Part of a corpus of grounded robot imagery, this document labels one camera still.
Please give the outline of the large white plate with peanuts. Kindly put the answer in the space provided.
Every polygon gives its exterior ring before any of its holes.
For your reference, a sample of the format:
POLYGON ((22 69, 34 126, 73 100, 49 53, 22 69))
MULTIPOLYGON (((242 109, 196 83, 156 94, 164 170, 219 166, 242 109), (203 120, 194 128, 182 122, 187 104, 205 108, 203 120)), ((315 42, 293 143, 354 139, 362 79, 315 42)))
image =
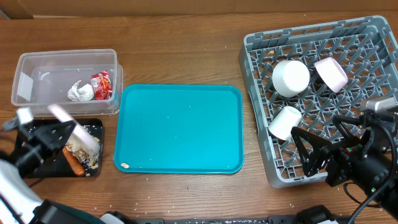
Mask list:
POLYGON ((61 106, 52 104, 47 109, 61 122, 73 121, 76 126, 73 135, 77 139, 86 152, 96 154, 100 151, 99 143, 85 130, 83 127, 61 106))

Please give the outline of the orange carrot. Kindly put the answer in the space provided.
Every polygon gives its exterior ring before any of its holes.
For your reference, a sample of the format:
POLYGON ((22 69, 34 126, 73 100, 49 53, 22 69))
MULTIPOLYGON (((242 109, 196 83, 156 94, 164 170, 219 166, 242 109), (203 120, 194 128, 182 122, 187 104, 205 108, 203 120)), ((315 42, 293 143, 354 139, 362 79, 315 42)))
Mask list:
POLYGON ((85 169, 79 160, 66 147, 63 148, 62 152, 74 174, 77 176, 84 176, 85 169))

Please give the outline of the white tissue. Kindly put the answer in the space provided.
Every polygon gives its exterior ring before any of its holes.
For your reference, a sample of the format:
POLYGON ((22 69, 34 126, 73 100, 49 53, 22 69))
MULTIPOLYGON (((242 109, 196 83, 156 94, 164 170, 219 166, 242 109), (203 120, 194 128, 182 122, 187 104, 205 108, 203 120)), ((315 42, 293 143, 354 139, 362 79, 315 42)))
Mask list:
POLYGON ((94 97, 93 87, 90 84, 85 84, 78 87, 81 80, 77 81, 67 93, 67 96, 72 101, 90 101, 94 97))

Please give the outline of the red snack wrapper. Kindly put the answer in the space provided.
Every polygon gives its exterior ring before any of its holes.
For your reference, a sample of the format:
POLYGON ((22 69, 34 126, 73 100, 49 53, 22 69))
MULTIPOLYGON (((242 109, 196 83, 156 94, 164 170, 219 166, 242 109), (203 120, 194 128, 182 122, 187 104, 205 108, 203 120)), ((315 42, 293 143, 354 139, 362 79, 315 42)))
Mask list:
POLYGON ((113 88, 107 70, 92 75, 90 81, 95 100, 108 100, 111 98, 113 88))

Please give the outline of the white bowl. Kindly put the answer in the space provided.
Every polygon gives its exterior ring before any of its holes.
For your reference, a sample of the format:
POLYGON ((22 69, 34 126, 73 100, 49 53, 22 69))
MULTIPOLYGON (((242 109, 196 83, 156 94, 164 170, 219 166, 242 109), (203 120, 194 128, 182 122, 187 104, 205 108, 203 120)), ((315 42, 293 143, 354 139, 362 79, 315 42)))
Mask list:
POLYGON ((284 60, 272 72, 273 86, 283 97, 293 97, 303 92, 310 82, 310 73, 304 63, 298 60, 284 60))

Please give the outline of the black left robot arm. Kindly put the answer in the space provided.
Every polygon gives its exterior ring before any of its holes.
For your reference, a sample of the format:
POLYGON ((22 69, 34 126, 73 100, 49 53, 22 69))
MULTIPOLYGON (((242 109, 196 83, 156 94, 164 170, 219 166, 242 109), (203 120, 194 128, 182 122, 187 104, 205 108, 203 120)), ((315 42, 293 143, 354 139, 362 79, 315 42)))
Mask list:
POLYGON ((60 152, 72 135, 76 123, 67 121, 41 126, 34 131, 24 124, 13 124, 5 131, 18 130, 25 136, 25 153, 11 158, 1 153, 1 202, 18 223, 98 224, 92 214, 51 200, 42 200, 23 180, 60 152))

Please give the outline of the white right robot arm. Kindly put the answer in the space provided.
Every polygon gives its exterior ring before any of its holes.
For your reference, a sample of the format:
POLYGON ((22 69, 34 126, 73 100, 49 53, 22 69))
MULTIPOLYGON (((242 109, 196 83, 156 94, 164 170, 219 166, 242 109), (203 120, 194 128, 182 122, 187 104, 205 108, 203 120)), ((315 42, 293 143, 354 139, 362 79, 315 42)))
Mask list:
POLYGON ((325 169, 329 186, 350 180, 366 194, 365 201, 352 213, 348 223, 353 223, 371 202, 396 218, 396 117, 371 112, 358 118, 334 116, 332 123, 343 137, 340 142, 332 143, 298 127, 292 128, 291 136, 304 174, 311 177, 325 169))

